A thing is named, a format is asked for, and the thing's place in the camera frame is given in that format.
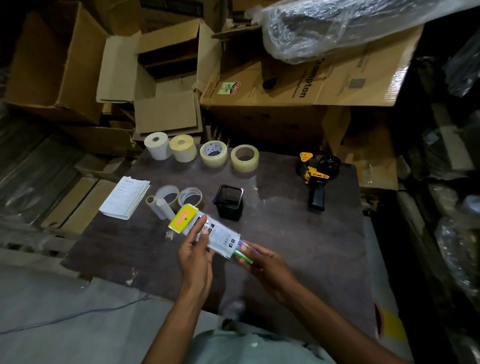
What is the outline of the person's right hand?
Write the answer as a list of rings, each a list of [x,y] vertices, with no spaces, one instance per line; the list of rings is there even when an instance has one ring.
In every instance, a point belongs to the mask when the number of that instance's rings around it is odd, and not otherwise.
[[[263,288],[279,304],[289,307],[291,291],[299,286],[299,282],[281,255],[251,241],[240,243],[238,251],[249,263],[262,268],[262,276],[254,277]]]

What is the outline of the person's left hand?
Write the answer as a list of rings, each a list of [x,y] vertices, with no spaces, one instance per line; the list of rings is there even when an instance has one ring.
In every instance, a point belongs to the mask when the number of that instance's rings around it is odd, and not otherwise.
[[[199,256],[199,237],[201,228],[207,221],[203,215],[195,223],[178,250],[178,263],[182,272],[181,296],[191,296],[204,303],[212,283],[212,263]]]

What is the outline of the clear packet with yellow label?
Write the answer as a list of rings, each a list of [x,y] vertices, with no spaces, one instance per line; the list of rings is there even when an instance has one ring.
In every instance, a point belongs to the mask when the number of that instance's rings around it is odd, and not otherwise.
[[[168,227],[177,234],[187,236],[201,216],[205,216],[205,213],[188,203],[180,208]],[[207,247],[224,258],[231,259],[241,235],[210,216],[200,230],[202,229],[206,229],[209,234]]]

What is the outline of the person's right forearm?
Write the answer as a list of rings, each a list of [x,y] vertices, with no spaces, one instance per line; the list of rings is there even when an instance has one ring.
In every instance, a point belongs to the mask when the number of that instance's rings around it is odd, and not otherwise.
[[[351,325],[298,281],[282,284],[285,305],[336,364],[408,364]]]

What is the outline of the person's left forearm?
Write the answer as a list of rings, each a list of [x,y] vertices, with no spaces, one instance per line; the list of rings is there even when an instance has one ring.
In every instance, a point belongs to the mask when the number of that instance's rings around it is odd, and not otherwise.
[[[141,364],[183,364],[205,300],[203,291],[183,288]]]

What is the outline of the person's light green shirt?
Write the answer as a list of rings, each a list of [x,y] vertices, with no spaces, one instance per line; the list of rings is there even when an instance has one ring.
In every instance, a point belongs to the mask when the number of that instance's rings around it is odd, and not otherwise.
[[[337,364],[321,347],[271,333],[208,330],[196,335],[183,364]]]

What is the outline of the clear tape roll brown core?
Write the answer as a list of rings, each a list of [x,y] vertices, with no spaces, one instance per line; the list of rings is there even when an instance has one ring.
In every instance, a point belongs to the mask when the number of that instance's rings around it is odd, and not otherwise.
[[[232,149],[230,159],[237,172],[251,173],[259,165],[260,153],[253,145],[241,144]]]

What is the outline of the pale yellow label roll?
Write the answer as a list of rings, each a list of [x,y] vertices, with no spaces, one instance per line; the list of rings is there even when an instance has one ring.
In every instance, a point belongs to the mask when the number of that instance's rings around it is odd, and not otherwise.
[[[174,158],[177,162],[188,163],[196,159],[198,150],[194,139],[188,134],[173,137],[169,142]]]

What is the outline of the white label roll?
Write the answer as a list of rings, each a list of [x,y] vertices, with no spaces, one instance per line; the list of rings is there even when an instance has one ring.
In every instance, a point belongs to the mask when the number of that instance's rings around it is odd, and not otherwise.
[[[149,134],[144,140],[144,145],[156,161],[164,161],[173,154],[169,137],[164,132],[157,131]]]

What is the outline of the yellow and black tape dispenser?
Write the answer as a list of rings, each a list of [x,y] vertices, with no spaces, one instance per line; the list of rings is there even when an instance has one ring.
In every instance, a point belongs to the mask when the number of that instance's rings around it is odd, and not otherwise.
[[[324,212],[326,185],[339,175],[341,160],[334,155],[324,155],[319,160],[310,152],[299,154],[296,173],[309,189],[308,209]]]

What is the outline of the flat cardboard sheets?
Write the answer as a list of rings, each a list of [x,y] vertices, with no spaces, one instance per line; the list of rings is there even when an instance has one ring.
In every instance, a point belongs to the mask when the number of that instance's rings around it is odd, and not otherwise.
[[[106,179],[82,177],[56,204],[40,227],[55,236],[78,239],[115,186],[116,183]]]

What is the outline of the printed brown cardboard box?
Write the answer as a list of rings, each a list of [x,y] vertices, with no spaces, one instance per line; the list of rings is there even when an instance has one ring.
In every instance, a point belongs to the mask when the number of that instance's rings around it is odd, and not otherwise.
[[[423,25],[291,65],[265,50],[261,33],[225,41],[200,104],[233,142],[261,150],[336,149],[351,107],[394,106]]]

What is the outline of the clear plastic bags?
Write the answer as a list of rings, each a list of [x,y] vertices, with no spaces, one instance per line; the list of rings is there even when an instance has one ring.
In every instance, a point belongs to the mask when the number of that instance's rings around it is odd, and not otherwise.
[[[434,236],[453,281],[480,301],[480,194],[448,205]]]

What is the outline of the large brown cardboard box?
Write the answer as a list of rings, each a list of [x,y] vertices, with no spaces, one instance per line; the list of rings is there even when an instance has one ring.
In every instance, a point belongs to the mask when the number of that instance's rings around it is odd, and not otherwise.
[[[59,123],[99,125],[96,101],[108,33],[79,1],[27,13],[4,101]]]

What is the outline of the clear plastic wrapped bundle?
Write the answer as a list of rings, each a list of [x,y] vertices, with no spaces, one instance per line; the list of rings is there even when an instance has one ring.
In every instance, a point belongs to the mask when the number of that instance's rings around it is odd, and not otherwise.
[[[280,0],[244,15],[261,26],[273,58],[300,64],[478,6],[480,0]]]

